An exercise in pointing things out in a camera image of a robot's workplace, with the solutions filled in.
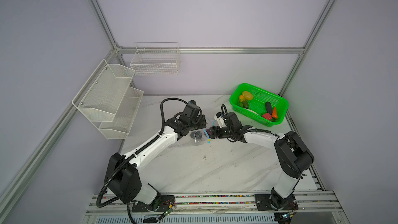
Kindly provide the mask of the clear zip bag blue zipper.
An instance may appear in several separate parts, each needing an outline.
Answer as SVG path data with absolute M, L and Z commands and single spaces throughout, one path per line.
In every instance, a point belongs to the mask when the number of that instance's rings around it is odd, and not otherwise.
M 206 129 L 199 129 L 189 132 L 189 134 L 178 141 L 180 146 L 201 146 L 210 144 L 211 139 Z

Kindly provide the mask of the black round avocado toy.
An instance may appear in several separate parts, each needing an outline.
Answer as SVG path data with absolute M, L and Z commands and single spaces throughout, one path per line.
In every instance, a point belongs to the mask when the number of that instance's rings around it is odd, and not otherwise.
M 202 139 L 202 137 L 203 137 L 201 131 L 193 131 L 193 132 L 190 133 L 190 136 L 195 141 L 200 141 Z

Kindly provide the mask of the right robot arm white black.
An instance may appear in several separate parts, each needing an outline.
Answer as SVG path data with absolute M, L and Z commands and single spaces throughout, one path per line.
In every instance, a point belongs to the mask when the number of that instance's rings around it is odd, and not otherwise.
M 210 139 L 255 144 L 276 153 L 282 172 L 271 189 L 267 206 L 274 210 L 282 210 L 292 204 L 296 185 L 315 161 L 301 137 L 294 131 L 277 134 L 251 125 L 242 125 L 234 113 L 218 113 L 215 115 L 215 121 L 218 122 L 217 126 L 205 130 Z

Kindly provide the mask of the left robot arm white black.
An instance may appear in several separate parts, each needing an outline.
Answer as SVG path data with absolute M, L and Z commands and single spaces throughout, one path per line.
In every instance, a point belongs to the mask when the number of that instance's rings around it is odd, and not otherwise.
M 205 115 L 194 119 L 183 117 L 166 121 L 161 131 L 138 148 L 124 155 L 115 153 L 109 159 L 104 186 L 97 197 L 97 207 L 104 207 L 117 200 L 122 203 L 137 201 L 153 205 L 161 194 L 140 178 L 143 169 L 163 150 L 177 143 L 192 131 L 206 128 Z

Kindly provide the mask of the yellow lemon toy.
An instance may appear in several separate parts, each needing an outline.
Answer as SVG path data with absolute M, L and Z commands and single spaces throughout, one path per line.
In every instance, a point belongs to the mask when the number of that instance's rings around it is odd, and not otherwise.
M 246 100 L 251 101 L 254 99 L 254 96 L 252 93 L 248 92 L 248 91 L 244 91 L 242 92 L 241 96 L 243 96 Z

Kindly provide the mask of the green plastic basket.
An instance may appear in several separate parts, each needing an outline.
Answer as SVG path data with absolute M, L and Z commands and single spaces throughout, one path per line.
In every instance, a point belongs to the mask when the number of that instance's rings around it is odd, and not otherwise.
M 244 91 L 248 91 L 252 93 L 254 96 L 253 100 L 248 101 L 249 104 L 248 109 L 239 107 L 237 103 L 239 96 Z M 229 102 L 234 111 L 267 127 L 281 124 L 284 121 L 285 115 L 289 108 L 289 102 L 285 98 L 277 94 L 268 92 L 259 87 L 253 86 L 251 84 L 238 85 L 235 91 L 230 96 Z M 277 114 L 278 114 L 277 120 L 273 118 L 271 120 L 266 120 L 262 117 L 263 114 L 267 113 L 265 108 L 266 102 L 270 102 L 272 108 L 277 107 Z

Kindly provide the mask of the red pepper toy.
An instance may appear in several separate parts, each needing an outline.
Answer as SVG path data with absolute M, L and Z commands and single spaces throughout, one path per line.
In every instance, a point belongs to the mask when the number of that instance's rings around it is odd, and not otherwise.
M 269 113 L 263 114 L 262 117 L 263 117 L 264 119 L 266 119 L 266 120 L 271 120 L 271 119 L 272 119 L 272 115 L 269 114 Z

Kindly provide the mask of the orange carrot toy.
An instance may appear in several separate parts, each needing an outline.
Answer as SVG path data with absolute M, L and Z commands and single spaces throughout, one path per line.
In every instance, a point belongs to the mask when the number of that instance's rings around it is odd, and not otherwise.
M 274 108 L 273 108 L 272 118 L 275 119 L 275 120 L 278 119 L 277 107 L 274 107 Z

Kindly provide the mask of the white mesh lower shelf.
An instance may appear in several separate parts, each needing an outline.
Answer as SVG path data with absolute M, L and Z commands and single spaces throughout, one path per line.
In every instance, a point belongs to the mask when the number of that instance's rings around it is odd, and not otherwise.
M 102 122 L 99 131 L 108 140 L 124 140 L 128 137 L 138 112 L 144 92 L 128 87 L 112 122 Z

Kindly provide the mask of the white mesh shelf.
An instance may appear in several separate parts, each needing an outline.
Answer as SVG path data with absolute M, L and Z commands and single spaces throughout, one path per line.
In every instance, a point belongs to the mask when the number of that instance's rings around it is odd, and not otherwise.
M 102 60 L 72 105 L 91 122 L 112 122 L 134 74 L 129 67 Z
M 99 131 L 108 140 L 124 140 L 128 137 L 138 112 L 144 92 L 128 87 L 112 122 L 102 122 Z

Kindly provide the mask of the white mesh upper shelf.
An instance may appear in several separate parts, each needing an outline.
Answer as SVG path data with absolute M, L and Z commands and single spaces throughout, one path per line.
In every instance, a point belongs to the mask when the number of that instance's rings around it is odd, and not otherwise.
M 72 105 L 91 122 L 112 122 L 134 74 L 129 67 L 102 60 Z

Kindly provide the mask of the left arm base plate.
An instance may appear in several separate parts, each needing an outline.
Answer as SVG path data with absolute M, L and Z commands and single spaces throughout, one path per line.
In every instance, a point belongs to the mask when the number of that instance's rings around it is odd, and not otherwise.
M 150 213 L 150 212 L 165 212 L 170 208 L 170 205 L 175 204 L 175 196 L 161 195 L 154 199 L 152 203 L 145 204 L 143 202 L 131 202 L 130 210 L 133 213 Z

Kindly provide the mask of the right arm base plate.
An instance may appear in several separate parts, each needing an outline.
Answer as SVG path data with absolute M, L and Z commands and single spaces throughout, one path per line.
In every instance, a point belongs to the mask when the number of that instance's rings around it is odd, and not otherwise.
M 259 211 L 297 211 L 299 208 L 294 194 L 285 199 L 278 194 L 256 194 L 255 202 Z

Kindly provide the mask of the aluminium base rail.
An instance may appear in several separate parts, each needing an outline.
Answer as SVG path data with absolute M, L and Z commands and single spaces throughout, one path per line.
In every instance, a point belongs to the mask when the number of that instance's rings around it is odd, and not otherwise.
M 332 191 L 295 191 L 293 193 L 296 211 L 299 212 L 342 212 L 343 208 Z M 116 201 L 106 207 L 95 205 L 92 197 L 86 215 L 122 215 L 127 213 L 126 205 Z M 231 194 L 176 194 L 174 214 L 233 214 L 257 212 L 259 200 L 254 192 Z

